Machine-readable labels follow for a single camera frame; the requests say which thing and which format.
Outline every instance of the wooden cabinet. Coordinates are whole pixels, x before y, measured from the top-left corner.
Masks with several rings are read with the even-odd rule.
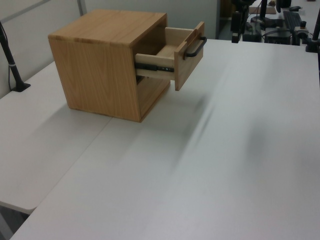
[[[165,13],[98,9],[48,38],[71,109],[141,122],[170,80],[181,89],[203,56],[203,33],[203,22],[167,27]]]

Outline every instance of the wooden side panel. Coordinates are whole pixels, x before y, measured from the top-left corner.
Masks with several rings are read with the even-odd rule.
[[[204,55],[204,50],[202,49],[197,56],[184,58],[186,51],[188,53],[192,53],[201,44],[201,41],[197,39],[199,38],[199,36],[204,35],[204,31],[205,24],[201,22],[194,31],[196,33],[196,38],[191,40],[193,37],[188,36],[186,40],[181,43],[181,45],[174,52],[174,80],[176,91],[179,91],[185,84],[188,77]]]
[[[49,40],[68,106],[139,122],[132,50]]]
[[[170,80],[145,77],[138,85],[140,112],[144,118],[161,95],[169,88]]]

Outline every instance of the white table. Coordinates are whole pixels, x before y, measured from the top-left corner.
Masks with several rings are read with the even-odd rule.
[[[69,109],[54,63],[27,82],[0,100],[0,206],[31,214],[111,118]]]
[[[319,88],[301,47],[208,40],[181,91],[113,118],[12,239],[317,239]]]

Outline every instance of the office equipment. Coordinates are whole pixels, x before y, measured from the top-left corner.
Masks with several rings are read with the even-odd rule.
[[[260,24],[247,22],[246,25],[250,27],[245,28],[245,31],[242,35],[242,40],[244,42],[261,42],[262,34]]]
[[[279,8],[279,4],[281,4],[283,0],[276,1],[276,10],[278,13],[281,12],[281,8]],[[259,16],[254,16],[251,18],[252,23],[259,23],[260,27],[264,30],[266,28],[275,28],[275,27],[282,27],[282,21],[279,19],[270,19],[266,17],[266,10],[267,10],[267,0],[261,1],[261,11]]]
[[[266,28],[264,42],[266,44],[291,44],[291,33],[287,28]]]
[[[298,12],[299,9],[301,9],[300,6],[292,6],[292,7],[289,8],[289,11],[290,12]]]
[[[295,27],[300,27],[301,17],[299,13],[292,11],[283,11],[284,22],[288,29],[295,30]]]
[[[14,79],[15,79],[15,87],[12,89],[12,91],[21,93],[24,90],[26,90],[27,88],[29,88],[31,85],[28,83],[24,83],[20,77],[20,74],[19,74],[18,68],[16,66],[14,57],[12,56],[10,48],[9,48],[9,43],[8,43],[5,29],[2,26],[1,22],[0,22],[0,43],[1,43],[2,49],[4,51],[5,57],[8,61],[9,67],[10,67],[12,74],[14,76]]]
[[[231,18],[231,31],[232,43],[238,43],[241,35],[245,32],[245,25],[248,19],[249,6],[256,0],[232,0],[231,3],[236,6],[236,12],[232,14]],[[261,29],[282,27],[281,19],[266,18],[267,0],[262,0],[260,5],[260,15],[251,18],[252,23],[260,24]]]
[[[291,6],[291,1],[292,0],[279,0],[279,5],[281,8],[286,9]]]
[[[98,9],[48,38],[71,109],[141,122],[170,80],[177,91],[186,82],[203,35],[203,22],[170,28],[165,13]]]

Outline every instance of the open drawer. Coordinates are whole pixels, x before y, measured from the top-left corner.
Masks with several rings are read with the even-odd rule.
[[[179,91],[203,57],[205,23],[195,29],[156,26],[133,50],[137,76],[175,81]]]

